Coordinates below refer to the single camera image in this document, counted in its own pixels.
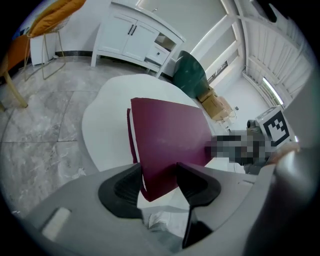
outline orange cushion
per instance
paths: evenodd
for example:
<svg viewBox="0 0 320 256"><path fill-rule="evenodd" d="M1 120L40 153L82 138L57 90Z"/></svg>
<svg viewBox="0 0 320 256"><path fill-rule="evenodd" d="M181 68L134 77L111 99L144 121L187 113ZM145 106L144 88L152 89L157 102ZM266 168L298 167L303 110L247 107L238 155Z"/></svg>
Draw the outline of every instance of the orange cushion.
<svg viewBox="0 0 320 256"><path fill-rule="evenodd" d="M58 0L48 6L33 22L28 36L31 38L49 33L60 22L80 9L86 0Z"/></svg>

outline cabinet door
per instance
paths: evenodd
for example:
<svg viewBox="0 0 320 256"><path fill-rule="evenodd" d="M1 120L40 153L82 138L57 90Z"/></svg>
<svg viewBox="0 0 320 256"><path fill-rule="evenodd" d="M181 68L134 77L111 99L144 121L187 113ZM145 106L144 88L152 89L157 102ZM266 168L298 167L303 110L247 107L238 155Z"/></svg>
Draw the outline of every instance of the cabinet door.
<svg viewBox="0 0 320 256"><path fill-rule="evenodd" d="M138 21L130 33L122 55L143 62L158 35L159 31Z"/></svg>
<svg viewBox="0 0 320 256"><path fill-rule="evenodd" d="M137 20L134 18L120 13L112 13L104 24L98 49L121 54L136 23Z"/></svg>

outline white cabinet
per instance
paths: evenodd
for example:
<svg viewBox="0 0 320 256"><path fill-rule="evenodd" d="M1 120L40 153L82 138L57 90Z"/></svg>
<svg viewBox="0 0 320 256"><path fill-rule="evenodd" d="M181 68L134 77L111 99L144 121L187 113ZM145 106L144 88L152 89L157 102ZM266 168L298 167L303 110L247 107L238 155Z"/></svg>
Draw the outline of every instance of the white cabinet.
<svg viewBox="0 0 320 256"><path fill-rule="evenodd" d="M137 20L120 13L112 13L103 25L99 50L121 54Z"/></svg>
<svg viewBox="0 0 320 256"><path fill-rule="evenodd" d="M138 21L129 35L122 54L143 62L158 35L159 31Z"/></svg>
<svg viewBox="0 0 320 256"><path fill-rule="evenodd" d="M159 35L172 42L169 50L158 44ZM98 55L107 56L153 70L158 78L185 41L154 13L127 2L111 0L95 39L91 67L96 66Z"/></svg>

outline floor tile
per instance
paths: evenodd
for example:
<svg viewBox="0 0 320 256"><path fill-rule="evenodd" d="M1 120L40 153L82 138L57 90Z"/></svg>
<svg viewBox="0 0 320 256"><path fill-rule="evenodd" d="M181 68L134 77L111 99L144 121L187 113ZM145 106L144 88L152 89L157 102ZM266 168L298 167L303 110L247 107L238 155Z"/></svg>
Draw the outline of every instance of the floor tile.
<svg viewBox="0 0 320 256"><path fill-rule="evenodd" d="M12 211L24 217L65 183L85 176L78 143L2 143L1 187Z"/></svg>
<svg viewBox="0 0 320 256"><path fill-rule="evenodd" d="M39 92L27 108L17 108L8 122L3 142L56 142L72 92Z"/></svg>
<svg viewBox="0 0 320 256"><path fill-rule="evenodd" d="M66 108L59 133L59 141L76 141L78 128L87 106L97 96L94 91L75 91Z"/></svg>

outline cardboard box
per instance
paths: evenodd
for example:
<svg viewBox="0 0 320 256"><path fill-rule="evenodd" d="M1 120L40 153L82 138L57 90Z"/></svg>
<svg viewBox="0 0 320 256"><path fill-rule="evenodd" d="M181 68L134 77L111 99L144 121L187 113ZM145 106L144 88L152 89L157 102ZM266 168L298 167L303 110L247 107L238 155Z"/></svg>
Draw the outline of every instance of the cardboard box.
<svg viewBox="0 0 320 256"><path fill-rule="evenodd" d="M222 120L223 118L229 116L232 111L224 98L222 98L222 101L223 103L219 100L219 97L215 97L213 94L211 94L202 103L202 106L213 120Z"/></svg>
<svg viewBox="0 0 320 256"><path fill-rule="evenodd" d="M210 95L214 95L215 97L218 97L218 95L216 94L215 90L212 89L211 87L208 88L208 90L201 94L200 96L198 96L198 100L202 103L204 102Z"/></svg>

